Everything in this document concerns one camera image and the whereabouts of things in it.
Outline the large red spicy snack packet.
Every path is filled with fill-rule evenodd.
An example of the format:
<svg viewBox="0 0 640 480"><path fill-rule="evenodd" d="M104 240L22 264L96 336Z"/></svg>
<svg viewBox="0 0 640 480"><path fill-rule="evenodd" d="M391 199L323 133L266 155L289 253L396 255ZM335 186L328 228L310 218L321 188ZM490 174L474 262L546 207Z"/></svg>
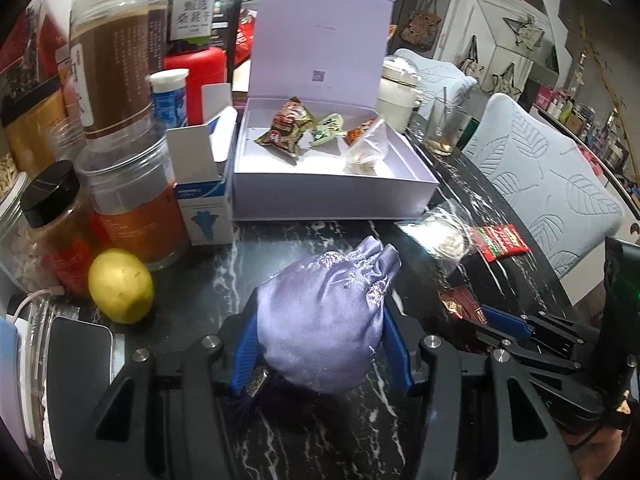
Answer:
<svg viewBox="0 0 640 480"><path fill-rule="evenodd" d="M483 259L488 262L530 252L528 245L513 224L474 226L472 240Z"/></svg>

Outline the bag with white cord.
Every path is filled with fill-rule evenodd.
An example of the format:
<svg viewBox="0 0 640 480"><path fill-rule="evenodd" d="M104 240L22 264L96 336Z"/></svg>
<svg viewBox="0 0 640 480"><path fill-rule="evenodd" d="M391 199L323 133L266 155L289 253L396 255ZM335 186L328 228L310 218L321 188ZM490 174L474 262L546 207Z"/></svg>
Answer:
<svg viewBox="0 0 640 480"><path fill-rule="evenodd" d="M442 263L457 264L478 252L472 217L454 200L444 200L424 211L419 218L398 221L396 226Z"/></svg>

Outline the purple satin drawstring pouch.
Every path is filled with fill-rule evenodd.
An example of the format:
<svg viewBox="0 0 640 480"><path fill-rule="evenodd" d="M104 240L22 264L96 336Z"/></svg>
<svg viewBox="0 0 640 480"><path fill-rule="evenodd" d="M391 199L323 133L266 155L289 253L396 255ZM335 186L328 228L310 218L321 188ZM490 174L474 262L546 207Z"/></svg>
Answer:
<svg viewBox="0 0 640 480"><path fill-rule="evenodd" d="M296 261L257 289L257 337L268 365L321 394L359 387L382 340L386 292L401 268L391 245L366 237L351 252Z"/></svg>

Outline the clear plastic bag beige contents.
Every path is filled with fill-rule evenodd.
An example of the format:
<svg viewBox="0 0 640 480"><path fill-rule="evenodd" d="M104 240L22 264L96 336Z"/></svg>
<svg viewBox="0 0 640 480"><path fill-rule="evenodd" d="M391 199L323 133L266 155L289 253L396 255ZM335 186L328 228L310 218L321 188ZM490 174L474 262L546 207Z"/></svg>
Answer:
<svg viewBox="0 0 640 480"><path fill-rule="evenodd" d="M360 176L376 176L390 150L387 124L383 117L375 117L375 124L352 146L347 145L342 157L344 171Z"/></svg>

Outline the small red snack packet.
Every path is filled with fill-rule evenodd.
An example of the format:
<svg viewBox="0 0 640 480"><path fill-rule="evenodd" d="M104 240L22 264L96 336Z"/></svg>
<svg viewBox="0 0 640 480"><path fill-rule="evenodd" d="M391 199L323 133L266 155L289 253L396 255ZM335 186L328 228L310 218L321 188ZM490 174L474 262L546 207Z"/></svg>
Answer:
<svg viewBox="0 0 640 480"><path fill-rule="evenodd" d="M348 146L355 144L376 122L376 118L371 118L359 126L348 130L345 134L345 142Z"/></svg>

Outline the green white snack packet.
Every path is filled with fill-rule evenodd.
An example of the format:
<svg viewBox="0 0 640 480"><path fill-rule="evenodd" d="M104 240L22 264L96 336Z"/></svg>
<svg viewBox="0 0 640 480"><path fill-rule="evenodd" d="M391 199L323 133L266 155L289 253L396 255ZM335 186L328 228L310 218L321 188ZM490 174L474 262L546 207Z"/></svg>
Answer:
<svg viewBox="0 0 640 480"><path fill-rule="evenodd" d="M344 129L344 118L342 115L332 113L319 120L311 129L311 146L320 146L328 143L336 136L341 136Z"/></svg>

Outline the brown green snack packet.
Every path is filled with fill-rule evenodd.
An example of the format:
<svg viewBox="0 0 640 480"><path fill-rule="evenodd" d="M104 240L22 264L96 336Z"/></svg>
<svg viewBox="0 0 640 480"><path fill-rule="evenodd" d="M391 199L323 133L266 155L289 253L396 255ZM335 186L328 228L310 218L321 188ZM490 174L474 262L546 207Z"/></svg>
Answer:
<svg viewBox="0 0 640 480"><path fill-rule="evenodd" d="M296 96L288 99L273 117L270 128L255 140L263 148L275 148L296 159L303 135L314 127L317 119Z"/></svg>

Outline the black smartphone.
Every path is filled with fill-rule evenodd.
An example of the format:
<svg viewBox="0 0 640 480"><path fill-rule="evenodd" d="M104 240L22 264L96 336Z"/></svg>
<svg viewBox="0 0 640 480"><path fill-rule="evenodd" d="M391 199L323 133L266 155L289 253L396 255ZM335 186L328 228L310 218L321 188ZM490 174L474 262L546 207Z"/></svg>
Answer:
<svg viewBox="0 0 640 480"><path fill-rule="evenodd" d="M111 331L58 316L51 325L47 360L47 415L62 477L79 458L81 427L111 382Z"/></svg>

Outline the near grey leaf chair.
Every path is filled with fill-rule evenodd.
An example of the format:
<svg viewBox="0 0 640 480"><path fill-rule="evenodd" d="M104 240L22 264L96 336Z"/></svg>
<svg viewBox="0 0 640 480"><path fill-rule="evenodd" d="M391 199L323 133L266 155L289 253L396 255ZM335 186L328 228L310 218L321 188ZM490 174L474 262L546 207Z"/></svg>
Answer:
<svg viewBox="0 0 640 480"><path fill-rule="evenodd" d="M465 156L510 204L562 278L623 224L623 204L577 144L503 93L486 103Z"/></svg>

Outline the grey leaf chair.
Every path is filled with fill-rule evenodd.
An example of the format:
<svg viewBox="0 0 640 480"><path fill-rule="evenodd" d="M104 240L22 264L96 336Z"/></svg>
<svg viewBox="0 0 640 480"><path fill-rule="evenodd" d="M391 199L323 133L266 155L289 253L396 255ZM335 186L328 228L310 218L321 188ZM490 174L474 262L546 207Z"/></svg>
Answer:
<svg viewBox="0 0 640 480"><path fill-rule="evenodd" d="M623 204L577 144L503 93L486 103L465 156L510 204L562 278L623 224Z"/></svg>
<svg viewBox="0 0 640 480"><path fill-rule="evenodd" d="M422 92L422 104L418 114L425 119L430 118L436 99L447 96L447 108L460 106L478 85L476 79L466 76L462 70L450 62L442 62L424 58L408 49L398 49L395 55L416 66L420 80L418 89Z"/></svg>

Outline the yellow lemon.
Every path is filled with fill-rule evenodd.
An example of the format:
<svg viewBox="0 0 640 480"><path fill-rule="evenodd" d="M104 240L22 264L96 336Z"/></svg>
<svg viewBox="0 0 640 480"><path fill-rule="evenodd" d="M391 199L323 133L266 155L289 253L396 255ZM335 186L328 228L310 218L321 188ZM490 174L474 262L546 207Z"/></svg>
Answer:
<svg viewBox="0 0 640 480"><path fill-rule="evenodd" d="M112 248L101 252L90 266L88 285L93 302L115 323L137 323L152 309L152 275L126 250Z"/></svg>

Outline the glass cup with spoon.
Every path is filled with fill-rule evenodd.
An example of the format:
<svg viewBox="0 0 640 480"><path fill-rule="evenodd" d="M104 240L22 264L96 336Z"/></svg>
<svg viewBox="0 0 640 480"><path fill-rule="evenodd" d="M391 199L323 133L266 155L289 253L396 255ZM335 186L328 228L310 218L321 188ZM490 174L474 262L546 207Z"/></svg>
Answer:
<svg viewBox="0 0 640 480"><path fill-rule="evenodd" d="M466 110L450 98L447 88L442 88L431 108L424 144L437 155L450 155L462 138L471 118Z"/></svg>

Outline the jar with orange label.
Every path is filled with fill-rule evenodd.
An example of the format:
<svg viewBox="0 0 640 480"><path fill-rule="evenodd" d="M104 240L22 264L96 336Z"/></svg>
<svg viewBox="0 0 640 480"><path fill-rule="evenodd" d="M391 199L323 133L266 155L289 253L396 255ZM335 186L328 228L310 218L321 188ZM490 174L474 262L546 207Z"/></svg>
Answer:
<svg viewBox="0 0 640 480"><path fill-rule="evenodd" d="M114 247L151 271L167 268L188 247L163 133L148 131L108 152L83 148L74 167Z"/></svg>

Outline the white ceramic lidded pot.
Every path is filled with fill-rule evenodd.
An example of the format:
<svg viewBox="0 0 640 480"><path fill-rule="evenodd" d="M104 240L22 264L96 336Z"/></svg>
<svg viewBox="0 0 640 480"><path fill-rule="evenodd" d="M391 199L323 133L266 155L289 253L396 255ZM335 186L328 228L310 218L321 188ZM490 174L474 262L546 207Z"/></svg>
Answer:
<svg viewBox="0 0 640 480"><path fill-rule="evenodd" d="M398 133L407 129L413 110L422 103L420 81L413 62L397 55L384 58L375 110Z"/></svg>

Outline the far grey leaf chair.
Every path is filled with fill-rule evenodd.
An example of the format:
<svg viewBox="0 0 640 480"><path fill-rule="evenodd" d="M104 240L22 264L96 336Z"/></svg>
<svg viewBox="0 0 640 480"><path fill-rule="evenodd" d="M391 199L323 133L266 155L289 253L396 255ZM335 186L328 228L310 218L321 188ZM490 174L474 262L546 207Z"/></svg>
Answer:
<svg viewBox="0 0 640 480"><path fill-rule="evenodd" d="M398 49L395 55L416 66L420 80L418 89L422 92L422 104L418 114L425 119L430 118L436 99L447 96L447 108L460 106L478 85L476 79L466 76L462 70L450 62L442 62L424 58L408 49Z"/></svg>

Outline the blue white medicine box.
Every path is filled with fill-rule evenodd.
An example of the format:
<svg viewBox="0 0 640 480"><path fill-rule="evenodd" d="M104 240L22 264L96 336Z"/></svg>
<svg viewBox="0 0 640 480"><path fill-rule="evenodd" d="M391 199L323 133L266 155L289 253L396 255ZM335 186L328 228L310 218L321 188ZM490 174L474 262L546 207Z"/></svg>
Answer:
<svg viewBox="0 0 640 480"><path fill-rule="evenodd" d="M231 84L206 84L202 111L201 124L166 132L175 193L191 244L227 245L233 240L232 162L238 130Z"/></svg>

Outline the hanging brown tote bag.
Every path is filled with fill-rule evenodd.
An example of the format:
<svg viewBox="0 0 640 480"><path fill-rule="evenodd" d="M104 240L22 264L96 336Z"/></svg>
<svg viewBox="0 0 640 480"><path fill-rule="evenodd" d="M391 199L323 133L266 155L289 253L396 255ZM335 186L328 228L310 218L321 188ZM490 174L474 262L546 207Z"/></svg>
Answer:
<svg viewBox="0 0 640 480"><path fill-rule="evenodd" d="M411 13L407 25L401 31L400 38L419 50L432 50L441 21L437 12L437 0L419 0L416 10Z"/></svg>

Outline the blue white tablet tube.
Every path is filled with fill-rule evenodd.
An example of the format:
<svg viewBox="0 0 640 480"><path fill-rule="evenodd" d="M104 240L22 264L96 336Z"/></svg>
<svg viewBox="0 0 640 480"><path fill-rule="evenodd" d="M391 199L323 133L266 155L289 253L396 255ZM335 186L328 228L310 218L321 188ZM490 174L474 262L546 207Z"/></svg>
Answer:
<svg viewBox="0 0 640 480"><path fill-rule="evenodd" d="M152 91L154 119L165 128L180 128L188 124L186 114L187 68L174 68L152 73L148 77Z"/></svg>

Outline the lavender open gift box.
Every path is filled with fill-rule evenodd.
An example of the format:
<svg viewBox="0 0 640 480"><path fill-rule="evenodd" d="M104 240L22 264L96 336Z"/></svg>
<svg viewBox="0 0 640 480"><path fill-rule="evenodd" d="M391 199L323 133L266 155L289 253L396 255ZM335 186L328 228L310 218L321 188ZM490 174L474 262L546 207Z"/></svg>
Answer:
<svg viewBox="0 0 640 480"><path fill-rule="evenodd" d="M397 0L259 0L248 97L233 161L236 221L407 220L419 217L438 181L408 140L382 125L388 152L368 174L347 170L348 147L299 143L291 157L257 144L288 99L346 128L374 106Z"/></svg>

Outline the red plastic container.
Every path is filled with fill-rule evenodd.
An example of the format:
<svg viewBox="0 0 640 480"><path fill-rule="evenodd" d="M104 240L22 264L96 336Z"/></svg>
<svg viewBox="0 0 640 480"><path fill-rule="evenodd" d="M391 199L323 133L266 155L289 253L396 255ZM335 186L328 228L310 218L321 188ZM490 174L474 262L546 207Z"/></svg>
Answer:
<svg viewBox="0 0 640 480"><path fill-rule="evenodd" d="M203 122L202 87L227 81L227 55L224 50L210 47L198 52L167 55L166 70L186 68L186 117L190 126Z"/></svg>

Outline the jar with brown powder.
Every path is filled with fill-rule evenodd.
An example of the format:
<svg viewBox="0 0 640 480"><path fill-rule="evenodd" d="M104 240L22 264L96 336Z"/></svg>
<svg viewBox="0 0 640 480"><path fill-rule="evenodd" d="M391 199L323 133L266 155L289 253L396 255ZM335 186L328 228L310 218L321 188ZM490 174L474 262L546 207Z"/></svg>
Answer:
<svg viewBox="0 0 640 480"><path fill-rule="evenodd" d="M151 125L149 76L163 69L168 0L72 0L70 60L87 142L106 151Z"/></svg>

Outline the black printed food pouch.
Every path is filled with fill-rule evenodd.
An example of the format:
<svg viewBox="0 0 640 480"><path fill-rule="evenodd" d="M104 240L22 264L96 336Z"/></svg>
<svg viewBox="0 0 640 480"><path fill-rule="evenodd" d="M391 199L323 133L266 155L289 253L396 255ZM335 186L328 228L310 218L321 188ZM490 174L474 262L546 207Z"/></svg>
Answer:
<svg viewBox="0 0 640 480"><path fill-rule="evenodd" d="M238 34L242 0L214 0L212 36L209 45L224 51L227 81L233 79L236 35Z"/></svg>

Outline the dark label berry jar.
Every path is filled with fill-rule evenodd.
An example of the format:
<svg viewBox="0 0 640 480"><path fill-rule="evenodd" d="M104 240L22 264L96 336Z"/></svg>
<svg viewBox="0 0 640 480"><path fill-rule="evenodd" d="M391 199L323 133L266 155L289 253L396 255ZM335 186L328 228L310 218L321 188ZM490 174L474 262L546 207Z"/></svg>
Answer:
<svg viewBox="0 0 640 480"><path fill-rule="evenodd" d="M168 0L167 51L180 54L205 49L212 33L215 0Z"/></svg>

